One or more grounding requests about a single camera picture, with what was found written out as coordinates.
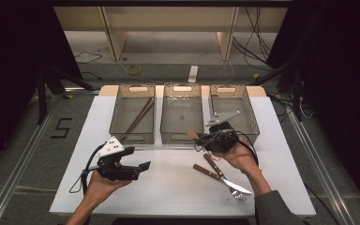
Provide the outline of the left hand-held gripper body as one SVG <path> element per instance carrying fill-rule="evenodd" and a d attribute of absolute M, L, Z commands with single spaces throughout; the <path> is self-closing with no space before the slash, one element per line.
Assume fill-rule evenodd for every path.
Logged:
<path fill-rule="evenodd" d="M 125 148 L 115 136 L 111 136 L 97 151 L 97 171 L 103 178 L 111 181 L 138 179 L 142 172 L 140 167 L 125 166 L 120 163 L 121 158 L 125 157 Z"/>

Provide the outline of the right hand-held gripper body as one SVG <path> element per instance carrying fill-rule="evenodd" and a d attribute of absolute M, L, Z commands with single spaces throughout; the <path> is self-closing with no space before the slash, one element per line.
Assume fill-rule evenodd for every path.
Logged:
<path fill-rule="evenodd" d="M 240 112 L 215 112 L 205 124 L 209 127 L 204 147 L 207 151 L 226 153 L 235 146 L 239 138 L 229 120 Z"/>

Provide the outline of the wooden-handled fork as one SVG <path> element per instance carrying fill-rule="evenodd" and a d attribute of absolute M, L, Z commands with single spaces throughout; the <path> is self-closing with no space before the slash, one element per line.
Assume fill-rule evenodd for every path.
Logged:
<path fill-rule="evenodd" d="M 224 174 L 218 165 L 214 162 L 209 154 L 204 154 L 203 157 L 207 160 L 207 162 L 212 166 L 215 172 L 218 174 L 220 178 L 224 178 Z M 232 196 L 239 202 L 245 202 L 247 197 L 239 190 L 233 187 L 229 187 L 229 191 L 231 192 Z"/>

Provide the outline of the wooden-handled table knife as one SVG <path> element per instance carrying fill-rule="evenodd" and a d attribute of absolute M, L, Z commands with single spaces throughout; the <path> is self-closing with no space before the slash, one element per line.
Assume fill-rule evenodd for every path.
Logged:
<path fill-rule="evenodd" d="M 250 196 L 252 194 L 251 191 L 243 188 L 243 187 L 240 187 L 238 185 L 236 185 L 235 183 L 229 181 L 223 174 L 223 172 L 218 168 L 218 167 L 215 167 L 215 171 L 216 173 L 213 173 L 213 172 L 210 172 L 208 171 L 207 169 L 205 169 L 204 167 L 198 165 L 198 164 L 194 164 L 193 165 L 193 168 L 201 173 L 204 173 L 222 183 L 224 183 L 225 185 L 227 185 L 229 188 L 233 188 L 234 190 L 238 191 L 238 192 L 241 192 L 242 194 L 245 194 L 245 195 L 248 195 Z"/>

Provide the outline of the smoky transparent plastic bin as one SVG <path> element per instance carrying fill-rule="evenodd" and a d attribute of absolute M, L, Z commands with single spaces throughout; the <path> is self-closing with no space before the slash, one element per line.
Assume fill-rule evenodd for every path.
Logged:
<path fill-rule="evenodd" d="M 191 144 L 189 131 L 204 132 L 202 91 L 198 84 L 166 84 L 160 134 L 163 144 Z"/>
<path fill-rule="evenodd" d="M 153 84 L 120 85 L 109 133 L 121 144 L 153 144 L 155 99 Z"/>
<path fill-rule="evenodd" d="M 244 85 L 211 85 L 210 103 L 212 113 L 236 113 L 229 119 L 235 131 L 242 132 L 254 144 L 260 135 L 258 123 Z"/>

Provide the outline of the person's left hand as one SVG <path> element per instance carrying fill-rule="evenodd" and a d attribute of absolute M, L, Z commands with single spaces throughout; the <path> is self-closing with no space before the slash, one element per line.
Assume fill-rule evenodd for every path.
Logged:
<path fill-rule="evenodd" d="M 103 178 L 98 172 L 93 172 L 84 199 L 88 203 L 103 203 L 117 189 L 129 185 L 130 181 L 111 181 Z"/>

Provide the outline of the person's right hand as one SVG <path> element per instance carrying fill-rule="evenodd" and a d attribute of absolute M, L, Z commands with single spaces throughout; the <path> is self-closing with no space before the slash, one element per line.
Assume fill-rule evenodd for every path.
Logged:
<path fill-rule="evenodd" d="M 250 176 L 259 170 L 254 156 L 245 143 L 237 143 L 226 153 L 214 153 L 215 157 L 224 158 L 235 169 L 238 169 L 246 176 Z"/>

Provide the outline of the white power strip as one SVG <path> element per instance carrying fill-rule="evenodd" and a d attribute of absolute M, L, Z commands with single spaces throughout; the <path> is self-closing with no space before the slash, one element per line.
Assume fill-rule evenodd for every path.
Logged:
<path fill-rule="evenodd" d="M 197 66 L 191 66 L 190 71 L 189 71 L 189 75 L 188 75 L 188 82 L 189 83 L 195 83 L 196 78 L 197 78 L 197 74 L 198 74 L 198 67 Z"/>

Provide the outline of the yellow tape roll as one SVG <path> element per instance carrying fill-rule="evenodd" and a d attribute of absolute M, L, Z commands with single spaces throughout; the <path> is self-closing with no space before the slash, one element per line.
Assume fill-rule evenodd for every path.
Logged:
<path fill-rule="evenodd" d="M 127 67 L 127 74 L 129 76 L 137 76 L 142 72 L 142 67 L 140 65 L 130 65 Z"/>

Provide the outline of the black metal stand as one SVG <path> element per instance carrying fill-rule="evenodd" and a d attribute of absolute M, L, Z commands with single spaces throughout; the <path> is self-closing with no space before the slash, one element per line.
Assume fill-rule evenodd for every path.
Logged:
<path fill-rule="evenodd" d="M 289 90 L 292 88 L 292 111 L 299 122 L 302 121 L 301 116 L 301 70 L 297 59 L 290 58 L 283 65 L 275 68 L 262 78 L 254 81 L 250 86 L 258 86 L 274 79 L 277 75 L 280 75 L 280 81 L 278 82 L 278 90 L 280 92 Z"/>
<path fill-rule="evenodd" d="M 45 86 L 48 86 L 54 95 L 63 95 L 65 87 L 60 82 L 61 79 L 68 80 L 88 91 L 95 90 L 91 84 L 84 82 L 80 78 L 76 78 L 59 67 L 42 66 L 37 72 L 37 97 L 39 107 L 37 123 L 39 125 L 42 124 L 48 113 Z"/>

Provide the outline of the light wooden shelf unit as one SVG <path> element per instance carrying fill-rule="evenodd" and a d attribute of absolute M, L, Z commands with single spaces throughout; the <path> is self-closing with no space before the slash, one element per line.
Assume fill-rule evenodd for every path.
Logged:
<path fill-rule="evenodd" d="M 120 58 L 129 32 L 215 32 L 221 57 L 230 58 L 233 34 L 279 31 L 285 7 L 56 7 L 65 31 L 103 31 L 112 58 Z"/>

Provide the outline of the black curtain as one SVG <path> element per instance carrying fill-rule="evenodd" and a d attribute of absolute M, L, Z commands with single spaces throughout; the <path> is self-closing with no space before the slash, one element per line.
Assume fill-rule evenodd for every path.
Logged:
<path fill-rule="evenodd" d="M 285 63 L 322 14 L 298 57 L 302 93 L 360 190 L 360 0 L 291 0 L 268 64 Z"/>
<path fill-rule="evenodd" d="M 0 151 L 46 67 L 82 76 L 54 8 L 33 0 L 0 0 Z"/>

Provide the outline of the aluminium floor rail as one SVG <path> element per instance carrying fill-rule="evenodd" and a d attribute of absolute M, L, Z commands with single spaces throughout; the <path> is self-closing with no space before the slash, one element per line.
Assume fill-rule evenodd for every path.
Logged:
<path fill-rule="evenodd" d="M 0 225 L 65 223 L 50 207 L 69 159 L 67 140 L 55 128 L 67 123 L 68 104 L 63 97 L 49 99 L 48 114 L 38 125 L 33 101 L 0 154 Z"/>
<path fill-rule="evenodd" d="M 314 168 L 314 171 L 317 174 L 320 183 L 322 184 L 322 188 L 334 209 L 338 224 L 355 225 L 355 221 L 347 207 L 346 202 L 341 197 L 338 188 L 336 187 L 333 179 L 326 169 L 303 123 L 297 119 L 297 117 L 294 115 L 294 112 L 289 112 L 289 118 L 301 143 L 304 146 L 305 151 L 307 152 L 308 159 L 310 160 L 310 163 L 312 164 L 312 167 Z"/>

